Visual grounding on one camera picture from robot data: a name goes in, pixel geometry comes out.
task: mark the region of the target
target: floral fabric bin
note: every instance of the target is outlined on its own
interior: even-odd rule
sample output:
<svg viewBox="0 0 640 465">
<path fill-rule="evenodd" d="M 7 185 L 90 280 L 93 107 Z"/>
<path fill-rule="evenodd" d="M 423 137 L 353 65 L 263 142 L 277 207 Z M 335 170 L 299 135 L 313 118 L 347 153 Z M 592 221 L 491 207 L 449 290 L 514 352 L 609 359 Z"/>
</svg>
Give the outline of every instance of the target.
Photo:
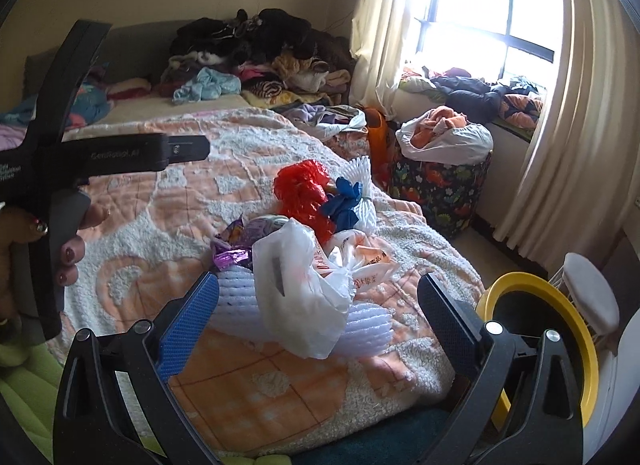
<svg viewBox="0 0 640 465">
<path fill-rule="evenodd" d="M 416 202 L 431 228 L 455 238 L 473 219 L 492 153 L 476 165 L 445 165 L 405 158 L 396 147 L 390 196 Z"/>
</svg>

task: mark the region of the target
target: baseboard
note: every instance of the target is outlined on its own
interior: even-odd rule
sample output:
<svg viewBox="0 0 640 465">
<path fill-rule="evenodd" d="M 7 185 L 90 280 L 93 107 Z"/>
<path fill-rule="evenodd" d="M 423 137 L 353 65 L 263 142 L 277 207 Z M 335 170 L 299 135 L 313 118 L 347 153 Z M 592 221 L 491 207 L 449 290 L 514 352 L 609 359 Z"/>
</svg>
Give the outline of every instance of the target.
<svg viewBox="0 0 640 465">
<path fill-rule="evenodd" d="M 527 259 L 526 257 L 522 257 L 515 250 L 511 250 L 507 244 L 503 241 L 498 241 L 494 238 L 494 230 L 487 221 L 483 220 L 480 216 L 475 216 L 471 221 L 471 227 L 480 234 L 483 238 L 487 239 L 496 249 L 502 252 L 506 257 L 511 259 L 516 265 L 522 268 L 523 271 L 527 273 L 532 273 L 533 275 L 537 275 L 541 277 L 545 281 L 548 281 L 549 275 L 548 272 L 541 267 L 535 261 Z"/>
</svg>

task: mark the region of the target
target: person's hand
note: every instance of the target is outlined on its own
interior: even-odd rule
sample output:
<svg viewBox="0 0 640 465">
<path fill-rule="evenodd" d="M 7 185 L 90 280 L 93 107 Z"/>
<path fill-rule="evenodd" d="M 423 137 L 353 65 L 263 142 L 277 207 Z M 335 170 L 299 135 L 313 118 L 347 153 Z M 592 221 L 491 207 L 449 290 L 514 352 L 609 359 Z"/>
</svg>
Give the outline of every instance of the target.
<svg viewBox="0 0 640 465">
<path fill-rule="evenodd" d="M 80 228 L 90 228 L 102 223 L 109 211 L 99 205 L 91 205 Z M 46 234 L 46 225 L 28 212 L 16 207 L 0 209 L 0 322 L 17 316 L 14 294 L 11 289 L 12 243 L 32 243 Z M 60 249 L 61 266 L 54 274 L 55 281 L 62 286 L 72 285 L 78 280 L 76 264 L 84 257 L 84 241 L 80 236 L 67 241 Z"/>
</svg>

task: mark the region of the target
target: logo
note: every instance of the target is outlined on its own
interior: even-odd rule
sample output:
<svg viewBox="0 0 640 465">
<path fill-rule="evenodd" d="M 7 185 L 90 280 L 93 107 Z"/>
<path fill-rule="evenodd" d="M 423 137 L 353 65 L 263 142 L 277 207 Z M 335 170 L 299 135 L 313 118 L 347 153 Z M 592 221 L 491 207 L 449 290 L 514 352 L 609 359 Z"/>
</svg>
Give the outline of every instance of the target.
<svg viewBox="0 0 640 465">
<path fill-rule="evenodd" d="M 19 165 L 9 167 L 9 164 L 7 163 L 0 164 L 0 181 L 11 180 L 16 174 L 18 174 L 18 172 L 20 172 L 21 169 L 22 167 Z"/>
<path fill-rule="evenodd" d="M 140 149 L 132 150 L 107 150 L 105 152 L 92 152 L 90 159 L 105 160 L 114 158 L 133 158 L 140 155 Z"/>
</svg>

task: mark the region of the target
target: window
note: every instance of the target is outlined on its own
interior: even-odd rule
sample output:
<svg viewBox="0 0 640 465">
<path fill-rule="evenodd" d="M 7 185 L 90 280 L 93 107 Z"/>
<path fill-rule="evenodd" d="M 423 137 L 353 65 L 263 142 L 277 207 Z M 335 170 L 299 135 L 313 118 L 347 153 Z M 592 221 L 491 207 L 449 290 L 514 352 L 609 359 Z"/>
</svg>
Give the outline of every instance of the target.
<svg viewBox="0 0 640 465">
<path fill-rule="evenodd" d="M 562 37 L 562 0 L 430 0 L 414 25 L 417 60 L 487 81 L 526 76 L 548 87 Z"/>
</svg>

